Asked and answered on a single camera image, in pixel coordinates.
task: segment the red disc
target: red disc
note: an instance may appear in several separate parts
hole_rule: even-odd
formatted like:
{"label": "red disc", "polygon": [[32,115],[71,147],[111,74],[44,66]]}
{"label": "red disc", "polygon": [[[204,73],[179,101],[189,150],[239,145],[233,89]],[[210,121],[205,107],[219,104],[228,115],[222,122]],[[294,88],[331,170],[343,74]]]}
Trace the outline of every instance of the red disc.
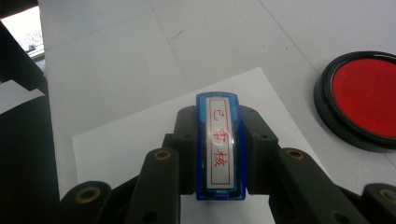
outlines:
{"label": "red disc", "polygon": [[346,63],[333,76],[339,109],[369,133],[396,137],[396,64],[378,59]]}

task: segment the white label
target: white label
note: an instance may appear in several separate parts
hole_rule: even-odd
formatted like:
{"label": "white label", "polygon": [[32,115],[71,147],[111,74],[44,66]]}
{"label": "white label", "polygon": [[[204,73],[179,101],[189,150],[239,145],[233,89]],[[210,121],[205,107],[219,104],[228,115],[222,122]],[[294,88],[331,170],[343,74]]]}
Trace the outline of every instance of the white label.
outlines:
{"label": "white label", "polygon": [[206,184],[233,188],[233,127],[228,98],[206,98]]}

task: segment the white table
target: white table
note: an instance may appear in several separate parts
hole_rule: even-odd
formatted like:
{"label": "white table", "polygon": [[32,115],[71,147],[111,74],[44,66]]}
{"label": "white table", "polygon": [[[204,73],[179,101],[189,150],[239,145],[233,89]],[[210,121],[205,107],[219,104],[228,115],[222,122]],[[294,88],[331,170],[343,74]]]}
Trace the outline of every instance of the white table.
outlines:
{"label": "white table", "polygon": [[61,195],[78,183],[70,175],[77,172],[74,136],[256,67],[336,184],[357,193],[367,183],[396,185],[396,152],[341,141],[313,102],[317,78],[337,56],[368,49],[396,54],[394,1],[39,5]]}
{"label": "white table", "polygon": [[[177,111],[195,105],[196,94],[208,91],[237,94],[240,104],[254,107],[262,115],[281,147],[305,151],[325,170],[265,74],[256,68],[73,136],[78,183],[99,180],[114,189],[139,175],[146,154],[161,146],[165,133],[173,132]],[[195,195],[183,195],[181,204],[181,223],[274,222],[269,215],[268,196],[247,196],[243,202],[207,203],[196,202]]]}

